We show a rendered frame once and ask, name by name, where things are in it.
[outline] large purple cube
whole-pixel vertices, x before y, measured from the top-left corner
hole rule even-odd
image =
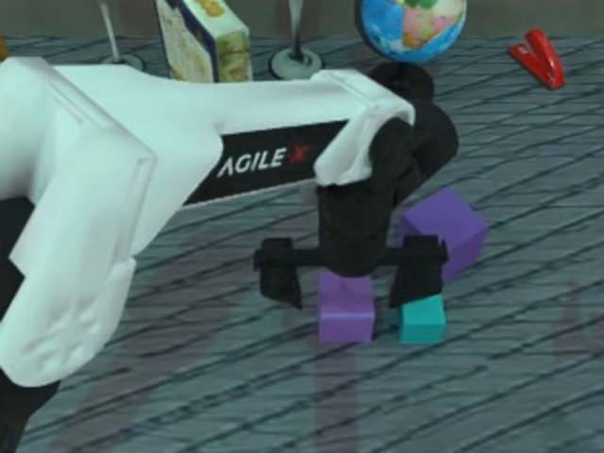
[[[399,243],[411,234],[435,234],[445,241],[449,260],[443,281],[471,266],[478,258],[489,226],[455,192],[443,189],[403,212]]]
[[[371,277],[319,274],[319,341],[369,343],[374,334],[376,310]]]

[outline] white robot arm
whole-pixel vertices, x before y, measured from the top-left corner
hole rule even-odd
[[[103,347],[134,257],[182,206],[362,181],[380,128],[412,124],[414,108],[354,71],[203,85],[8,59],[0,118],[0,200],[32,205],[7,257],[20,280],[0,322],[0,368],[39,387]]]

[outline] teal cube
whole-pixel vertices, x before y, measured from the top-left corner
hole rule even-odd
[[[436,344],[443,340],[446,315],[440,294],[404,304],[398,313],[401,344]]]

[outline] black globe base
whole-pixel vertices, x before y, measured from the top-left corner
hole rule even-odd
[[[369,76],[405,99],[431,101],[434,97],[434,80],[424,68],[413,63],[383,63]]]

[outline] gray wooden table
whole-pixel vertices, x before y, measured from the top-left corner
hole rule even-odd
[[[259,241],[314,241],[297,192],[190,210],[143,254],[119,331],[32,421],[21,451],[604,451],[604,40],[555,41],[567,73],[556,92],[508,58],[512,41],[465,39],[430,67],[461,154],[414,199],[449,186],[492,225],[478,265],[446,288],[445,342],[403,347],[384,322],[370,345],[319,345],[315,272],[301,313],[259,296]],[[8,44],[54,63],[109,51]],[[259,78],[282,44],[255,41]],[[165,74],[159,42],[122,45]],[[378,62],[356,39],[310,45],[330,67]]]

